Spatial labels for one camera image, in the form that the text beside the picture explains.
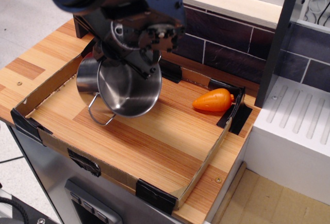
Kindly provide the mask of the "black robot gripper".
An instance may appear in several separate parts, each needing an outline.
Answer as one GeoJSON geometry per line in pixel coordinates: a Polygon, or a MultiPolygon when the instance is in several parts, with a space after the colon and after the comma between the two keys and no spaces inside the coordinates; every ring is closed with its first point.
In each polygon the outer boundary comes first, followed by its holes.
{"type": "Polygon", "coordinates": [[[110,32],[103,40],[97,41],[93,47],[93,56],[97,61],[110,59],[115,65],[127,64],[144,79],[156,73],[161,59],[161,52],[148,48],[140,48],[138,32],[119,22],[110,23],[110,32]]]}

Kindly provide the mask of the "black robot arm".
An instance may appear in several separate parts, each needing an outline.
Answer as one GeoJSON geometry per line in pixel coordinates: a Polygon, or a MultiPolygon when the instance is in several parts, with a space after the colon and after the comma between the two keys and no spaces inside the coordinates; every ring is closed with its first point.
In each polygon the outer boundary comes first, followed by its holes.
{"type": "Polygon", "coordinates": [[[137,50],[140,55],[129,65],[143,78],[154,73],[162,51],[177,49],[186,30],[183,0],[52,1],[96,37],[95,57],[126,61],[137,50]]]}

